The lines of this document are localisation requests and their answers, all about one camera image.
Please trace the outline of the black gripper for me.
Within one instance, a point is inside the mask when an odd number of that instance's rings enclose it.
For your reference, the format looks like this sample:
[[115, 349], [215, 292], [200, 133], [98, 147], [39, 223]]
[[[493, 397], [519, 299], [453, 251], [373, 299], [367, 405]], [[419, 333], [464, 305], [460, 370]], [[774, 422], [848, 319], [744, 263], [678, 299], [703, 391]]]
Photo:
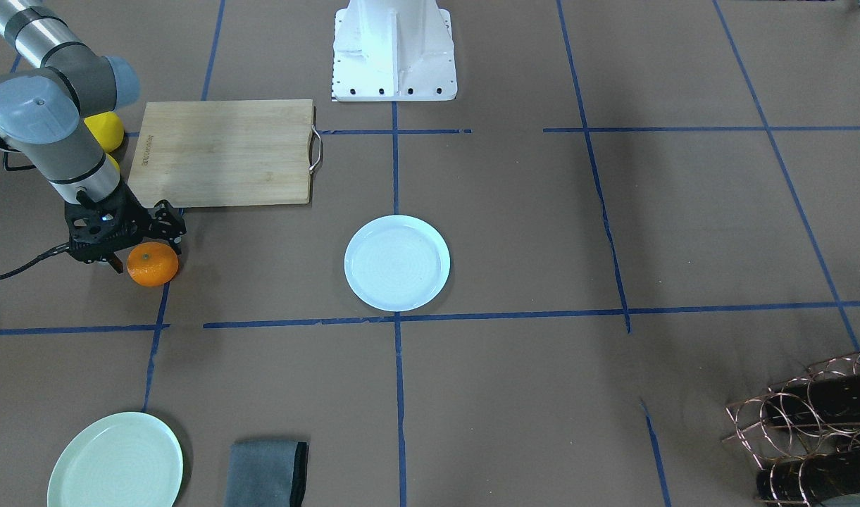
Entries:
[[126, 180], [101, 201], [85, 198], [79, 204], [66, 203], [67, 253], [78, 262], [106, 262], [118, 274], [125, 272], [125, 264], [116, 253], [134, 247], [146, 236], [163, 240], [181, 256], [186, 234], [182, 213], [168, 200], [156, 202], [151, 213], [141, 206]]

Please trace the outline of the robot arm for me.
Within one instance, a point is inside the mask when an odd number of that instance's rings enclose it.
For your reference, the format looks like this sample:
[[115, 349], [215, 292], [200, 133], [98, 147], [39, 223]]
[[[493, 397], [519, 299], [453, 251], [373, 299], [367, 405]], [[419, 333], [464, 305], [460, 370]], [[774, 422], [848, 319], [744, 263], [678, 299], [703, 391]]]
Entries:
[[68, 240], [27, 268], [59, 254], [107, 263], [122, 273], [118, 252], [159, 239], [174, 254], [184, 218], [166, 200], [140, 204], [85, 119], [139, 99], [139, 77], [124, 58], [98, 56], [48, 6], [0, 1], [0, 35], [31, 69], [0, 75], [0, 151], [28, 159], [65, 202]]

